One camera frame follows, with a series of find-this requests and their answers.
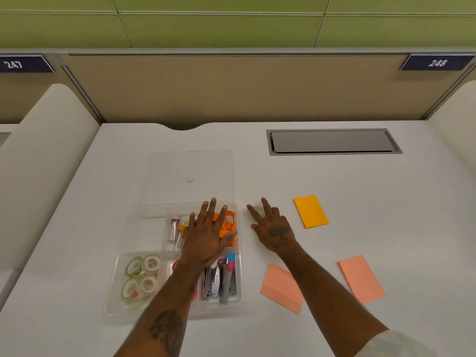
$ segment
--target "tape roll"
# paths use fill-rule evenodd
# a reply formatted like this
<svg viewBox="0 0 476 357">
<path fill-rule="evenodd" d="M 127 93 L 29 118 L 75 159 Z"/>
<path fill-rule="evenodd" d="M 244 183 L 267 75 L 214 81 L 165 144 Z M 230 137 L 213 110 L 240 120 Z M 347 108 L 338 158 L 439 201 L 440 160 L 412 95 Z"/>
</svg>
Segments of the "tape roll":
<svg viewBox="0 0 476 357">
<path fill-rule="evenodd" d="M 144 273 L 144 271 L 142 270 L 142 267 L 140 265 L 141 262 L 142 262 L 141 257 L 135 257 L 134 259 L 132 259 L 129 262 L 129 264 L 127 264 L 126 276 L 129 276 L 131 278 L 141 276 Z"/>
<path fill-rule="evenodd" d="M 136 279 L 129 279 L 122 287 L 121 297 L 126 300 L 135 300 L 139 297 L 139 292 L 137 291 L 138 285 Z"/>
<path fill-rule="evenodd" d="M 147 254 L 140 262 L 140 267 L 148 276 L 157 275 L 160 257 L 157 254 Z"/>
<path fill-rule="evenodd" d="M 157 293 L 157 279 L 153 276 L 145 276 L 139 280 L 139 293 L 151 296 Z"/>
</svg>

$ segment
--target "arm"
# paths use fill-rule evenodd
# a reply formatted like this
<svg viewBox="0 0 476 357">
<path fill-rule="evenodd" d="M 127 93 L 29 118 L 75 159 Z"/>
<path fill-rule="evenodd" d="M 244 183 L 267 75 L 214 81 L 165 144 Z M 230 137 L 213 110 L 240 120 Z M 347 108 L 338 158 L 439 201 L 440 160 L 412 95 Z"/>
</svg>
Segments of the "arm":
<svg viewBox="0 0 476 357">
<path fill-rule="evenodd" d="M 203 203 L 196 227 L 195 215 L 190 215 L 180 262 L 117 351 L 116 357 L 178 357 L 180 354 L 200 274 L 213 264 L 236 235 L 233 231 L 220 239 L 227 206 L 223 206 L 217 222 L 212 223 L 216 202 L 212 198 L 208 212 L 208 202 Z"/>
<path fill-rule="evenodd" d="M 285 216 L 262 198 L 265 217 L 247 208 L 261 243 L 283 260 L 336 357 L 355 356 L 374 336 L 388 330 L 299 245 Z"/>
</svg>

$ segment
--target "hand tattoo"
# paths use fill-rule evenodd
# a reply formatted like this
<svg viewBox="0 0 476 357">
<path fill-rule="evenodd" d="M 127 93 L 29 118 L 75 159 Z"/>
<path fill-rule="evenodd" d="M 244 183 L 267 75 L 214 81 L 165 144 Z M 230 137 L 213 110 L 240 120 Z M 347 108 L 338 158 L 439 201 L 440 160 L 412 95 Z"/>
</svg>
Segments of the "hand tattoo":
<svg viewBox="0 0 476 357">
<path fill-rule="evenodd" d="M 159 338 L 165 351 L 171 357 L 178 357 L 182 346 L 183 323 L 178 314 L 173 310 L 160 313 L 149 328 L 149 333 L 154 339 Z"/>
<path fill-rule="evenodd" d="M 287 227 L 274 227 L 269 229 L 269 235 L 272 237 L 279 237 L 279 242 L 281 244 L 286 244 L 288 242 L 288 238 L 286 234 L 289 233 L 289 228 Z"/>
</svg>

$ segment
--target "salmon sticky note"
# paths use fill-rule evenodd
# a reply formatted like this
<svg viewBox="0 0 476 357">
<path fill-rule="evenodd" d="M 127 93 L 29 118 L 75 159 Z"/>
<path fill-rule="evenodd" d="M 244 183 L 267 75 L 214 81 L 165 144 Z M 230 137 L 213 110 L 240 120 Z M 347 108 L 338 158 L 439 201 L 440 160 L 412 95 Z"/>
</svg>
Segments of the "salmon sticky note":
<svg viewBox="0 0 476 357">
<path fill-rule="evenodd" d="M 301 314 L 304 297 L 293 276 L 287 270 L 270 264 L 260 293 L 291 312 Z"/>
<path fill-rule="evenodd" d="M 343 259 L 339 267 L 354 296 L 362 303 L 370 303 L 385 297 L 385 293 L 375 278 L 364 256 Z"/>
<path fill-rule="evenodd" d="M 299 211 L 306 229 L 329 224 L 324 210 L 322 210 L 321 204 L 319 204 L 318 198 L 315 195 L 294 198 L 294 204 L 296 204 L 297 211 Z"/>
</svg>

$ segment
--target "green wall panel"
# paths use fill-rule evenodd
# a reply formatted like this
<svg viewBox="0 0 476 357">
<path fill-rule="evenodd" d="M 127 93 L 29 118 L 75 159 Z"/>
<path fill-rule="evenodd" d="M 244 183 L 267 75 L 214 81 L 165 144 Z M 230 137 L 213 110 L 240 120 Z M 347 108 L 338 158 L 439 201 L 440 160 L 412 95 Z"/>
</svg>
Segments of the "green wall panel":
<svg viewBox="0 0 476 357">
<path fill-rule="evenodd" d="M 321 16 L 122 15 L 132 47 L 313 47 Z"/>
<path fill-rule="evenodd" d="M 327 12 L 476 14 L 476 0 L 330 0 Z"/>
<path fill-rule="evenodd" d="M 112 0 L 0 0 L 2 10 L 116 11 Z"/>
<path fill-rule="evenodd" d="M 476 17 L 325 16 L 317 47 L 475 47 Z"/>
<path fill-rule="evenodd" d="M 323 13 L 327 0 L 115 0 L 119 11 L 260 11 Z"/>
<path fill-rule="evenodd" d="M 0 47 L 129 47 L 118 15 L 4 13 L 0 24 Z"/>
</svg>

